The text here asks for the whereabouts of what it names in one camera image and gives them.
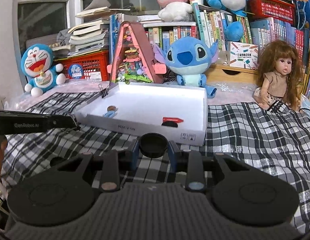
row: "wooden drawer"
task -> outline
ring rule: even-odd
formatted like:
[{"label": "wooden drawer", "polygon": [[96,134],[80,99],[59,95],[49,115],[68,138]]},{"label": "wooden drawer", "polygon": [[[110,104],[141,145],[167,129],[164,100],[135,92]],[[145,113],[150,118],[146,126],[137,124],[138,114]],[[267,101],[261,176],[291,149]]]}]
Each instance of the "wooden drawer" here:
[{"label": "wooden drawer", "polygon": [[213,64],[205,72],[205,75],[207,82],[240,82],[257,85],[257,71],[251,69]]}]

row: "cardboard box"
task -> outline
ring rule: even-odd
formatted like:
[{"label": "cardboard box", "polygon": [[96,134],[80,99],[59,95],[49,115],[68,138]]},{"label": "cardboard box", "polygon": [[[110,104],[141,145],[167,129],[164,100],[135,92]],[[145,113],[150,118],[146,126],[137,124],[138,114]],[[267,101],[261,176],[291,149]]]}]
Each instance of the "cardboard box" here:
[{"label": "cardboard box", "polygon": [[[103,117],[108,106],[118,109],[113,118]],[[118,82],[109,94],[75,111],[79,123],[142,136],[159,133],[176,143],[202,146],[207,129],[207,94],[204,88],[165,84]],[[183,119],[177,128],[162,126],[163,117]]]},{"label": "cardboard box", "polygon": [[228,65],[230,67],[257,69],[259,47],[241,42],[228,42]]}]

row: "red basket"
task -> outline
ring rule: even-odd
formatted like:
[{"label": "red basket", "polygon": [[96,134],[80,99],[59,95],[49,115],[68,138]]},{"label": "red basket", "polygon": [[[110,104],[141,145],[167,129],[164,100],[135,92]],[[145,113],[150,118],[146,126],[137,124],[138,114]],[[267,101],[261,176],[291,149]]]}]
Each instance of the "red basket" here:
[{"label": "red basket", "polygon": [[247,2],[254,19],[273,17],[294,24],[294,5],[281,0],[249,0]]},{"label": "red basket", "polygon": [[77,77],[78,79],[98,79],[101,81],[109,81],[109,74],[107,73],[109,50],[103,50],[84,56],[58,59],[55,62],[63,64],[63,73],[66,75],[67,79],[73,78],[68,72],[69,67],[73,64],[78,64],[83,70],[83,75]]}]

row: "doll's brown hair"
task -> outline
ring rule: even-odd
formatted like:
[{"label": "doll's brown hair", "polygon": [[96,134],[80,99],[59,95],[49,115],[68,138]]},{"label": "doll's brown hair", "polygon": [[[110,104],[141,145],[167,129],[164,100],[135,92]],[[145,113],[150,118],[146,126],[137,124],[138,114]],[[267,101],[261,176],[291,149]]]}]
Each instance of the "doll's brown hair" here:
[{"label": "doll's brown hair", "polygon": [[285,41],[273,41],[267,44],[262,51],[257,69],[258,86],[263,85],[264,73],[275,70],[276,61],[279,58],[292,59],[292,71],[287,75],[287,90],[283,101],[291,107],[296,107],[296,99],[300,100],[297,85],[302,81],[302,63],[297,49]]}]

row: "plaid tablecloth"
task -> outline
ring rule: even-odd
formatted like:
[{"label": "plaid tablecloth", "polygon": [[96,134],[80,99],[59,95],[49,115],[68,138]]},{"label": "plaid tablecloth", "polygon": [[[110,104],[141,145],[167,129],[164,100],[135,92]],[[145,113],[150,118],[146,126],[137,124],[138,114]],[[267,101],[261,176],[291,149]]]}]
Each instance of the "plaid tablecloth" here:
[{"label": "plaid tablecloth", "polygon": [[[95,93],[56,93],[29,112],[41,114],[74,113]],[[53,157],[70,158],[78,153],[101,155],[104,151],[128,147],[136,137],[95,127],[80,131],[60,129],[47,133],[8,136],[2,180],[9,189],[18,181],[49,168]],[[300,206],[292,220],[300,232],[310,228],[310,120],[277,104],[264,111],[256,103],[208,106],[207,138],[204,146],[181,145],[212,156],[223,152],[295,187]],[[123,172],[125,182],[185,182],[185,174],[169,172],[168,156],[148,159],[140,155],[138,169]]]}]

